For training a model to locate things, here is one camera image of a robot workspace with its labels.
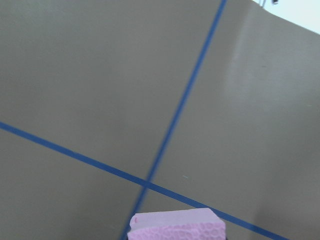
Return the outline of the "pink foam block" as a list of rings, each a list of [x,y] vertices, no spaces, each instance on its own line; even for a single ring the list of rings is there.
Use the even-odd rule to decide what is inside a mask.
[[[129,240],[226,240],[226,224],[209,208],[136,213]]]

